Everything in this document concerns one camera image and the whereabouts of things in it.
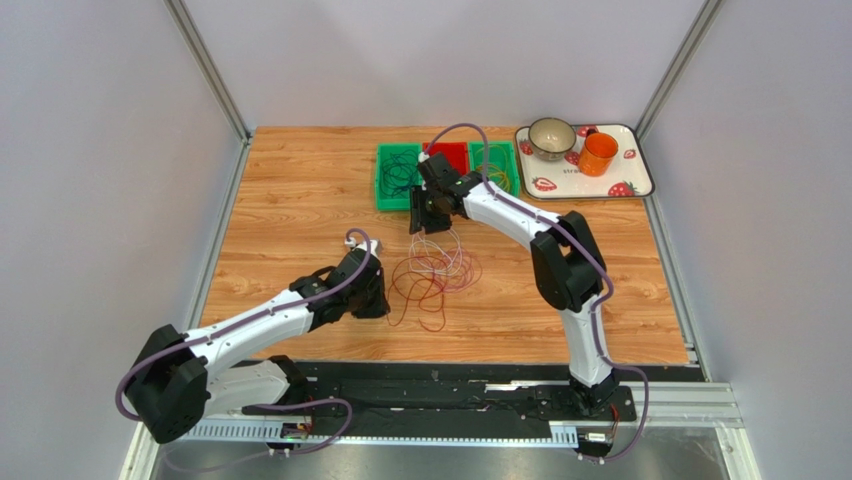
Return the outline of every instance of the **plastic bin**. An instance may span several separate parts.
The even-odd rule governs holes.
[[[423,180],[417,172],[418,143],[380,143],[376,153],[376,208],[408,210],[409,188]]]
[[[476,170],[477,167],[482,165],[483,150],[482,142],[468,143],[471,171]],[[488,178],[505,190],[506,193],[517,197],[521,193],[521,177],[518,175],[518,164],[515,161],[515,147],[512,145],[512,142],[488,142],[488,150],[488,170],[490,170]],[[505,172],[505,177],[500,173],[501,171]]]
[[[425,150],[428,146],[429,143],[424,142],[422,148]],[[443,153],[444,156],[447,157],[447,161],[450,162],[450,165],[452,165],[453,168],[458,170],[460,174],[464,175],[465,173],[470,171],[470,161],[468,160],[467,155],[467,143],[436,143],[435,146],[432,147],[432,151],[429,152],[429,154],[434,155],[438,152]]]

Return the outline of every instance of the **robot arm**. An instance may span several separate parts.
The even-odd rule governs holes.
[[[568,241],[549,225],[558,223],[604,266],[585,218],[577,212],[559,216],[512,198],[512,202],[533,212],[530,217],[497,200],[479,173],[461,176],[440,153],[420,162],[418,171],[424,183],[410,192],[411,233],[447,230],[452,225],[451,215],[460,215],[496,228],[530,251],[538,291],[562,318],[571,351],[569,369],[577,387],[575,400],[589,414],[605,406],[618,382],[599,355],[592,331],[591,309],[603,290],[602,279],[579,252],[562,253],[561,247],[567,247]],[[603,328],[597,323],[597,336],[606,354]]]
[[[171,325],[154,331],[136,364],[175,345],[193,344],[143,368],[124,388],[154,439],[167,443],[205,416],[282,400],[294,375],[298,375],[295,368],[289,368],[292,363],[286,357],[233,368],[256,352],[336,322],[345,312],[352,312],[356,318],[386,315],[390,307],[384,296],[380,249],[376,240],[371,241],[369,249],[362,243],[352,248],[337,267],[301,277],[275,298],[223,322],[184,334]],[[287,307],[338,287],[355,275],[365,261],[357,278],[337,293]]]

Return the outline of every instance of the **white wire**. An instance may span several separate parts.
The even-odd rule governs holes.
[[[459,274],[464,267],[464,252],[461,248],[461,238],[458,233],[454,229],[450,229],[448,231],[450,236],[453,237],[453,240],[456,242],[455,252],[452,256],[447,253],[440,245],[435,243],[432,240],[426,240],[425,237],[420,232],[415,233],[411,236],[411,246],[408,248],[408,268],[412,272],[416,273],[428,273],[434,275],[441,275],[444,277],[454,277]],[[437,253],[447,261],[447,266],[445,268],[435,268],[429,262],[424,261],[422,258],[413,258],[418,256],[431,256],[432,252],[429,249],[437,250]]]

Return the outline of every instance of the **green plastic tray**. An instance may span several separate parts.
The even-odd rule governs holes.
[[[376,208],[408,210],[409,186],[420,185],[417,173],[419,143],[380,143],[376,153]]]
[[[491,181],[500,185],[506,193],[517,197],[521,193],[521,177],[518,175],[518,164],[515,161],[515,147],[512,145],[512,142],[488,142],[488,164],[494,165],[506,172],[506,177],[508,177],[508,189],[503,188],[506,185],[500,185],[500,180],[503,180],[505,184],[505,180],[502,178],[502,175],[499,173],[495,173],[492,171],[489,174],[489,178]],[[482,165],[482,142],[470,142],[468,143],[468,152],[470,153],[470,171],[476,170],[477,167]]]

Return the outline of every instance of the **gray floor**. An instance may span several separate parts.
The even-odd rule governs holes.
[[[631,435],[627,428],[620,431],[616,449]],[[167,449],[172,450],[171,462],[185,468],[218,465],[264,451],[257,444],[199,441]],[[152,478],[722,480],[728,476],[714,429],[656,428],[646,430],[630,456],[604,466],[579,462],[572,451],[544,448],[332,445],[303,457],[263,457],[207,474],[178,473],[159,462]]]

